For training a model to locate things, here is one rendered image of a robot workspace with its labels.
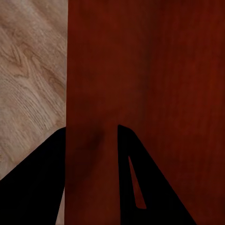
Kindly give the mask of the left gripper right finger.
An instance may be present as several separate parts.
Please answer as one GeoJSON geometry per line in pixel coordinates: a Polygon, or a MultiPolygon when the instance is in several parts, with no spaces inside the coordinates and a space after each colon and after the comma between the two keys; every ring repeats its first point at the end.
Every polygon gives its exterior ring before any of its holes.
{"type": "Polygon", "coordinates": [[[121,225],[197,225],[136,133],[118,125],[121,225]],[[147,209],[136,207],[130,156],[147,209]]]}

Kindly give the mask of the storage box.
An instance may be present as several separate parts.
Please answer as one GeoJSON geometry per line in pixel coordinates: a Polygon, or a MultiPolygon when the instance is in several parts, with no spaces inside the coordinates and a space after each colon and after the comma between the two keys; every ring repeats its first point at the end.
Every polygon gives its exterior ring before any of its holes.
{"type": "Polygon", "coordinates": [[[225,225],[225,0],[68,0],[64,225],[121,225],[118,125],[225,225]]]}

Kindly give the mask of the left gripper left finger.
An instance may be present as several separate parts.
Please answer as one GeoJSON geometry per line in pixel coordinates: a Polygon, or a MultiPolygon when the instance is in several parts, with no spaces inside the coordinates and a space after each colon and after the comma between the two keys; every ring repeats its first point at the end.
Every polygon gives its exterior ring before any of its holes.
{"type": "Polygon", "coordinates": [[[0,180],[0,225],[55,225],[65,187],[66,128],[0,180]]]}

